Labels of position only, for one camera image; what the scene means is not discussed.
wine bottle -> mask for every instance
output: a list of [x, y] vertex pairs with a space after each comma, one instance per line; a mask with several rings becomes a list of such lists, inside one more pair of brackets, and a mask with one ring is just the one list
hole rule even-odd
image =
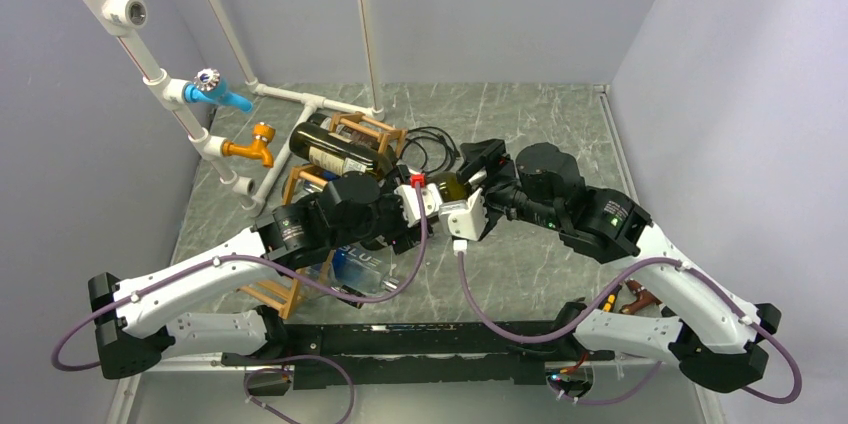
[[469, 196], [468, 184], [460, 184], [455, 172], [444, 171], [433, 174], [427, 178], [427, 181], [439, 188], [439, 195], [444, 202], [459, 201]]
[[289, 148], [292, 154], [337, 176], [358, 171], [382, 179], [392, 169], [392, 162], [386, 155], [322, 129], [314, 122], [302, 122], [294, 128]]
[[[315, 112], [311, 116], [309, 116], [306, 121], [311, 122], [313, 124], [317, 124], [322, 129], [329, 130], [330, 125], [333, 122], [333, 118], [326, 114]], [[344, 124], [337, 125], [336, 130], [334, 132], [344, 138], [350, 139], [354, 144], [370, 147], [375, 151], [380, 148], [380, 141], [378, 141], [376, 137], [365, 134], [361, 131], [357, 131], [356, 129], [351, 129], [345, 126]], [[392, 164], [397, 162], [397, 154], [395, 153], [395, 150], [391, 146], [391, 144], [386, 146], [386, 155], [388, 156], [389, 160], [392, 161]]]

white enclosure frame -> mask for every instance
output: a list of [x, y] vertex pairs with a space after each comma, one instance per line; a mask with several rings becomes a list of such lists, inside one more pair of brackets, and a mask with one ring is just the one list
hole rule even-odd
[[[366, 62], [369, 68], [368, 72], [371, 81], [372, 105], [370, 108], [354, 106], [352, 104], [334, 101], [315, 94], [293, 92], [260, 83], [250, 66], [250, 62], [247, 59], [244, 48], [241, 46], [241, 43], [236, 36], [232, 22], [227, 16], [221, 0], [207, 1], [212, 8], [212, 12], [215, 14], [216, 20], [221, 26], [221, 30], [224, 32], [227, 43], [232, 49], [233, 54], [238, 61], [239, 67], [244, 73], [244, 79], [248, 89], [259, 96], [274, 97], [286, 101], [297, 102], [303, 105], [303, 111], [300, 113], [300, 116], [298, 116], [295, 125], [305, 121], [318, 109], [330, 109], [341, 112], [363, 112], [376, 119], [383, 119], [385, 110], [379, 104], [377, 99], [375, 73], [371, 67], [372, 51], [368, 45], [369, 30], [366, 26], [368, 19], [366, 18], [365, 0], [359, 0], [359, 8], [365, 41]], [[142, 42], [141, 37], [139, 37], [136, 30], [141, 28], [144, 25], [144, 22], [141, 24], [134, 24], [133, 22], [130, 22], [129, 19], [119, 18], [123, 16], [117, 16], [115, 13], [116, 9], [121, 10], [126, 8], [128, 6], [127, 3], [129, 2], [140, 2], [143, 6], [143, 1], [83, 0], [83, 2], [88, 6], [95, 17], [97, 17], [98, 21], [100, 21], [106, 31], [118, 39], [118, 42], [141, 72], [144, 83], [156, 96], [162, 106], [173, 113], [180, 125], [183, 129], [185, 129], [189, 141], [200, 156], [203, 159], [210, 161], [212, 167], [218, 172], [221, 183], [236, 194], [236, 198], [239, 200], [239, 203], [249, 213], [249, 215], [254, 217], [258, 216], [265, 208], [268, 194], [271, 192], [271, 188], [282, 173], [286, 161], [288, 161], [291, 156], [291, 150], [288, 145], [288, 135], [285, 138], [286, 142], [283, 144], [283, 148], [274, 158], [273, 167], [268, 170], [264, 179], [259, 184], [258, 189], [254, 189], [252, 179], [239, 176], [225, 162], [224, 156], [221, 153], [221, 143], [224, 138], [211, 135], [209, 130], [204, 128], [200, 122], [198, 122], [197, 118], [186, 105], [186, 101], [183, 97], [183, 89], [188, 81], [171, 78], [164, 69], [159, 67], [159, 64], [150, 53], [150, 50], [144, 42]]]

blue valve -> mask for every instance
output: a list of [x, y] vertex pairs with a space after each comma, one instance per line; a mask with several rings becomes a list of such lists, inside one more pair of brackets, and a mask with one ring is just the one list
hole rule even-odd
[[253, 103], [246, 98], [230, 92], [227, 81], [216, 69], [204, 69], [197, 73], [194, 84], [189, 84], [183, 91], [186, 102], [207, 102], [217, 106], [230, 106], [242, 112], [253, 110]]

white cable clip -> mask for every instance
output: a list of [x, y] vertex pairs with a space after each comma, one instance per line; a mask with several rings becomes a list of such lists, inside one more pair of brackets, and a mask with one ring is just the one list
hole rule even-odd
[[458, 256], [460, 252], [468, 254], [468, 241], [465, 239], [456, 239], [453, 241], [453, 255]]

white wall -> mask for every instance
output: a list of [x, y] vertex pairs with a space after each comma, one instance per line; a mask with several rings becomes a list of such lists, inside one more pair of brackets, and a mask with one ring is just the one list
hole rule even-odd
[[370, 0], [385, 82], [609, 82], [654, 0]]
[[[171, 0], [142, 30], [173, 75], [204, 62]], [[197, 155], [81, 0], [0, 0], [0, 421], [103, 422], [115, 389], [50, 351], [87, 312], [88, 279], [165, 267]], [[93, 328], [64, 353], [96, 359]]]
[[[240, 71], [205, 0], [176, 0], [207, 61]], [[368, 80], [357, 0], [223, 0], [260, 79]], [[654, 0], [370, 0], [379, 76], [609, 82]]]
[[[243, 75], [206, 0], [175, 0], [203, 57]], [[222, 0], [260, 81], [366, 82], [357, 0]]]
[[[844, 422], [848, 0], [657, 0], [612, 105], [643, 204], [730, 289], [783, 311], [792, 405], [724, 398], [730, 422]], [[783, 395], [777, 355], [766, 382]]]

